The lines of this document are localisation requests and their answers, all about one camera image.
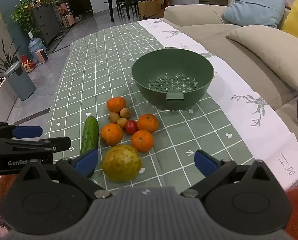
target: colander handle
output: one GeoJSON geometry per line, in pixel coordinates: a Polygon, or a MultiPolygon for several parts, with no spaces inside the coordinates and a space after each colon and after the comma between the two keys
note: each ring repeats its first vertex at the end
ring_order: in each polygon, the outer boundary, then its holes
{"type": "Polygon", "coordinates": [[[185,100],[185,96],[183,93],[167,93],[166,94],[166,102],[183,102],[185,100]]]}

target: blue gripper pad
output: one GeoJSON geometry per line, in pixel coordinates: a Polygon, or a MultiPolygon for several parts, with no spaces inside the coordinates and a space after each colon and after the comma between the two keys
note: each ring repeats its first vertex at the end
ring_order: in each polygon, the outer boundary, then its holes
{"type": "Polygon", "coordinates": [[[87,177],[98,164],[98,149],[90,150],[74,159],[74,161],[74,168],[87,177]]]}
{"type": "Polygon", "coordinates": [[[216,163],[199,151],[196,151],[194,154],[194,165],[205,177],[212,174],[218,168],[216,163]]]}
{"type": "Polygon", "coordinates": [[[38,138],[43,130],[40,126],[18,126],[12,131],[12,135],[17,139],[38,138]]]}

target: red cherry tomato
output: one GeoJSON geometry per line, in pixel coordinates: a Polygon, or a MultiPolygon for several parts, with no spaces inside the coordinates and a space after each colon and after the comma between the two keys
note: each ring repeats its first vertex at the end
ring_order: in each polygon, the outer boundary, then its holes
{"type": "Polygon", "coordinates": [[[138,125],[134,120],[128,120],[125,124],[125,131],[128,134],[134,134],[138,130],[138,125]]]}

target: cucumber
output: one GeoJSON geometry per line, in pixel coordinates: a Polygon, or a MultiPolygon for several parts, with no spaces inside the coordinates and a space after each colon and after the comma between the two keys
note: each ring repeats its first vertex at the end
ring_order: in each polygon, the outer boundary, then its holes
{"type": "Polygon", "coordinates": [[[84,123],[80,155],[98,148],[99,124],[94,116],[89,116],[84,123]]]}

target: green checkered tablecloth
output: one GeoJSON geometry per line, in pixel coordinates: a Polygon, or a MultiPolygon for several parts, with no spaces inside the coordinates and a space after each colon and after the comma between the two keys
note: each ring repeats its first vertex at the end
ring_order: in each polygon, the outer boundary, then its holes
{"type": "MultiPolygon", "coordinates": [[[[91,179],[110,191],[124,186],[174,186],[181,192],[204,177],[194,165],[197,149],[219,160],[231,158],[238,164],[250,164],[254,160],[235,128],[208,94],[185,111],[157,109],[146,101],[134,83],[131,67],[142,55],[164,46],[139,23],[99,31],[71,47],[44,131],[46,138],[69,136],[72,147],[55,153],[54,161],[79,155],[86,118],[97,117],[101,129],[109,123],[106,102],[117,96],[125,98],[132,119],[151,113],[158,118],[160,126],[153,133],[153,149],[140,154],[142,173],[125,183],[113,182],[104,175],[101,161],[110,147],[100,141],[99,162],[91,179]]],[[[130,135],[124,134],[122,143],[130,144],[130,139],[130,135]]]]}

